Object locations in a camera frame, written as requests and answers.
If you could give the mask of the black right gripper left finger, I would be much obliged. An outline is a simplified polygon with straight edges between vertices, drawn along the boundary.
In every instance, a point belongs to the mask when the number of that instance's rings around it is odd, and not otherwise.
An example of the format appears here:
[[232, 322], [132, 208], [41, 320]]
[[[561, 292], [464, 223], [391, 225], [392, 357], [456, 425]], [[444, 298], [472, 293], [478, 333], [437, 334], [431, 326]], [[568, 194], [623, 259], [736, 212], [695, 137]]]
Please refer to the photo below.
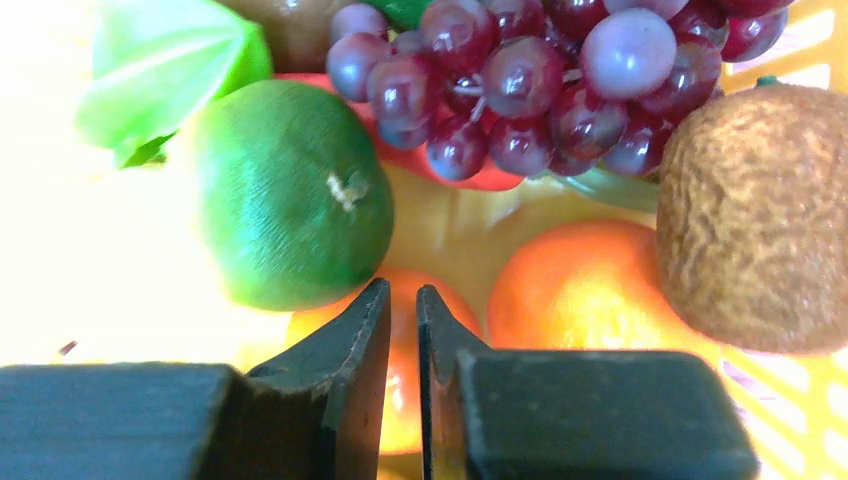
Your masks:
[[5, 367], [1, 475], [373, 479], [390, 332], [390, 287], [377, 279], [244, 374], [164, 362]]

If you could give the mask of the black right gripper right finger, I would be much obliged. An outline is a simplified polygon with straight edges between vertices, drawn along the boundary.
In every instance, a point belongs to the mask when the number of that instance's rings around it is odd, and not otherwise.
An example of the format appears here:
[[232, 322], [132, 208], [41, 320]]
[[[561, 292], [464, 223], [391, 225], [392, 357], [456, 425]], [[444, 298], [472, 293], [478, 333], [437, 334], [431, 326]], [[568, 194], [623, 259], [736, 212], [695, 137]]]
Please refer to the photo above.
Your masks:
[[427, 479], [754, 479], [732, 400], [700, 357], [495, 350], [417, 294]]

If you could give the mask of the green toy mango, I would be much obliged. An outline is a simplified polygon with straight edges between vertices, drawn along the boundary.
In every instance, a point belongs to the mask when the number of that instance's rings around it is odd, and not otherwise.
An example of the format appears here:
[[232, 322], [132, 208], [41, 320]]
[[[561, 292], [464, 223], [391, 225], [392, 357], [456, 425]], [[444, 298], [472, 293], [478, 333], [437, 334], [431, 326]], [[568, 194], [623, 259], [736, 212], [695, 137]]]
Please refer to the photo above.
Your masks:
[[255, 82], [204, 107], [175, 146], [232, 300], [320, 307], [382, 264], [394, 231], [391, 186], [368, 131], [339, 97], [292, 80]]

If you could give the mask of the yellow plastic basket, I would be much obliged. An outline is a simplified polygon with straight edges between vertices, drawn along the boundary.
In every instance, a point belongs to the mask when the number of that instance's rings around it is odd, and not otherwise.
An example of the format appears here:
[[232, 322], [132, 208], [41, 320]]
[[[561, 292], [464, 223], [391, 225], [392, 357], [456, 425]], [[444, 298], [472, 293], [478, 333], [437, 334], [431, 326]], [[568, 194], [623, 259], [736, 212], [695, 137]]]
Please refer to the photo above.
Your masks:
[[[789, 26], [758, 59], [725, 68], [727, 92], [774, 75], [787, 83], [847, 88], [847, 5], [797, 1]], [[421, 151], [379, 145], [396, 195], [398, 220], [387, 260], [455, 288], [479, 320], [512, 253], [534, 236], [583, 218], [655, 222], [653, 184], [603, 170], [553, 180], [518, 180], [486, 168], [469, 181], [440, 184]], [[780, 357], [711, 345], [763, 462], [766, 479], [847, 475], [847, 355]]]

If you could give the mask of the dark red toy grapes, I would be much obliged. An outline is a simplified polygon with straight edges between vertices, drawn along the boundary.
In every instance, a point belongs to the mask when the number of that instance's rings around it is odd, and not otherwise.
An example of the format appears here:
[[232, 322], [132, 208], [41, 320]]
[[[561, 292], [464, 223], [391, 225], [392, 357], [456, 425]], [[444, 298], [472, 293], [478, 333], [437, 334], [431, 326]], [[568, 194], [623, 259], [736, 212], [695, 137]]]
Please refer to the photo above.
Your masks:
[[[326, 71], [390, 145], [426, 145], [446, 180], [653, 173], [673, 129], [720, 95], [727, 63], [782, 35], [785, 1], [432, 1], [390, 31], [354, 3], [330, 22]], [[494, 114], [488, 131], [484, 113]]]

